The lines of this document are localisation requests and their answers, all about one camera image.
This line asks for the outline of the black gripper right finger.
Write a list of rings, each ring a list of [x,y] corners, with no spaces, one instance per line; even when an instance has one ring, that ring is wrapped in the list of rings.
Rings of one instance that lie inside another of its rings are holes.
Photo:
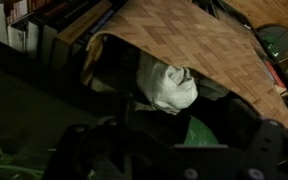
[[[283,128],[274,120],[261,122],[242,161],[245,180],[276,180],[283,145]]]

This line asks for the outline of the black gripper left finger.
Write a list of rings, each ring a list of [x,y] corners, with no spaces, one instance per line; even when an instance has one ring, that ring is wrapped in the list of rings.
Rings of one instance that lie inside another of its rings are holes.
[[[94,128],[76,124],[63,133],[43,180],[88,180],[103,160],[126,180],[162,180],[170,177],[167,152],[153,137],[114,118]]]

